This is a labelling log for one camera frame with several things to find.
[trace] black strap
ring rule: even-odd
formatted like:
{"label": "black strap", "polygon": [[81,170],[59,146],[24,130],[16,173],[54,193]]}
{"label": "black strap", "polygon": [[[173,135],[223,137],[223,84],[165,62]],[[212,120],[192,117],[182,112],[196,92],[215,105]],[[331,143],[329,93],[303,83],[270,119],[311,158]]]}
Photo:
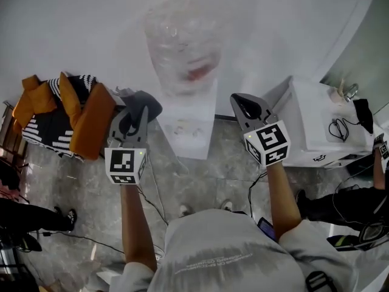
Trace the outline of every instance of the black strap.
{"label": "black strap", "polygon": [[330,277],[323,271],[314,271],[305,279],[305,284],[308,292],[317,291],[325,286],[328,286],[332,292],[337,292],[337,288]]}

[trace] person's arm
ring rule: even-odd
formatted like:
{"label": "person's arm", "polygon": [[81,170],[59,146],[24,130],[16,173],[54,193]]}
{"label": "person's arm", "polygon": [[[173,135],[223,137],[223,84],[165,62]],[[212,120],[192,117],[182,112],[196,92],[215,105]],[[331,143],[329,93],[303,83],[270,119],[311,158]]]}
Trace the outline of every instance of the person's arm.
{"label": "person's arm", "polygon": [[122,238],[126,263],[138,262],[157,270],[153,240],[136,185],[123,185]]}
{"label": "person's arm", "polygon": [[301,215],[282,163],[278,162],[268,166],[267,178],[269,179],[273,226],[275,236],[279,240],[285,232],[301,223]]}
{"label": "person's arm", "polygon": [[376,189],[385,189],[385,175],[384,171],[382,171],[379,148],[374,149],[373,186]]}

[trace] black and white striped fabric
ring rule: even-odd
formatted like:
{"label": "black and white striped fabric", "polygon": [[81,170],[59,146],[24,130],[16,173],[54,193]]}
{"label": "black and white striped fabric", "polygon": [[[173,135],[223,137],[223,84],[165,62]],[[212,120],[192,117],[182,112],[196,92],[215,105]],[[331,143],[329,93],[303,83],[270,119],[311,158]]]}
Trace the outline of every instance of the black and white striped fabric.
{"label": "black and white striped fabric", "polygon": [[[71,76],[68,79],[82,107],[97,80],[91,75]],[[73,129],[61,102],[59,78],[50,79],[47,83],[53,92],[57,109],[50,113],[34,115],[26,128],[22,130],[22,136],[27,142],[51,149],[60,156],[82,159],[69,149]]]}

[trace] gray t-shirt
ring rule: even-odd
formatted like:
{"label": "gray t-shirt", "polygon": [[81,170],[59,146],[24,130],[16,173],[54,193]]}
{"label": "gray t-shirt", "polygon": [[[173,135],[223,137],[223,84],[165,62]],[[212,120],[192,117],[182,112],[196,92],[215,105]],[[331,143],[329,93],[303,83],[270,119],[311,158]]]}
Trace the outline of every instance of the gray t-shirt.
{"label": "gray t-shirt", "polygon": [[110,292],[304,291],[313,271],[332,278],[338,291],[355,286],[351,265],[310,222],[276,243],[247,215],[213,209],[172,221],[156,273],[128,263]]}

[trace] black and white marker cube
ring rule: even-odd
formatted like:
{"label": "black and white marker cube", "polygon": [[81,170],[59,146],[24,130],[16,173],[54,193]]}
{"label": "black and white marker cube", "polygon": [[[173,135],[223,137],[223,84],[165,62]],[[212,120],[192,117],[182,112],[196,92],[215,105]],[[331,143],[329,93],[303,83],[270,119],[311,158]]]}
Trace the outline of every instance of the black and white marker cube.
{"label": "black and white marker cube", "polygon": [[282,120],[244,135],[246,150],[267,167],[289,156],[291,140]]}
{"label": "black and white marker cube", "polygon": [[145,148],[105,148],[105,172],[113,184],[138,184],[146,166]]}

